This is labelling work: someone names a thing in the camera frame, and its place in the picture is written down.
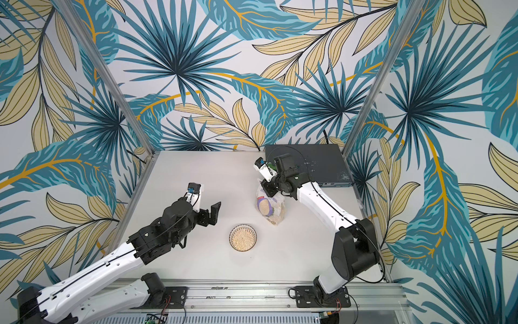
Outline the white purple oats bag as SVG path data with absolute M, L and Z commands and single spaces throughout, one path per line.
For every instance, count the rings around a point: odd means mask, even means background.
M 256 191 L 256 210 L 272 225 L 279 225 L 285 218 L 285 197 L 277 192 L 269 197 L 261 184 Z

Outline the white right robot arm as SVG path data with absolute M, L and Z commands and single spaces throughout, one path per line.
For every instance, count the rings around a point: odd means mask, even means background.
M 346 212 L 312 181 L 308 172 L 299 170 L 290 154 L 275 158 L 272 168 L 258 158 L 254 168 L 263 180 L 268 197 L 287 194 L 313 212 L 334 235 L 331 266 L 314 280 L 315 294 L 330 298 L 352 279 L 380 263 L 376 230 L 368 219 Z

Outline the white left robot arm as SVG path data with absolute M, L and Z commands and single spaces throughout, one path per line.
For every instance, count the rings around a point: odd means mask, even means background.
M 166 287 L 156 273 L 102 293 L 125 274 L 148 265 L 174 247 L 186 247 L 197 226 L 216 225 L 221 203 L 199 208 L 199 198 L 182 197 L 106 257 L 52 286 L 33 286 L 17 296 L 19 323 L 92 323 L 114 313 L 168 301 Z

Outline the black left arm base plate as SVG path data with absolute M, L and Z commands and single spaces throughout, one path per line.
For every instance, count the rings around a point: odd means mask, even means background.
M 186 286 L 167 286 L 158 295 L 158 300 L 153 306 L 157 309 L 183 309 L 186 303 L 188 287 Z

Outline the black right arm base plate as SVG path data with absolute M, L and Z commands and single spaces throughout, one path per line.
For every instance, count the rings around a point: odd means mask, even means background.
M 351 306 L 345 288 L 326 294 L 315 286 L 295 286 L 289 288 L 287 293 L 298 309 L 343 309 Z

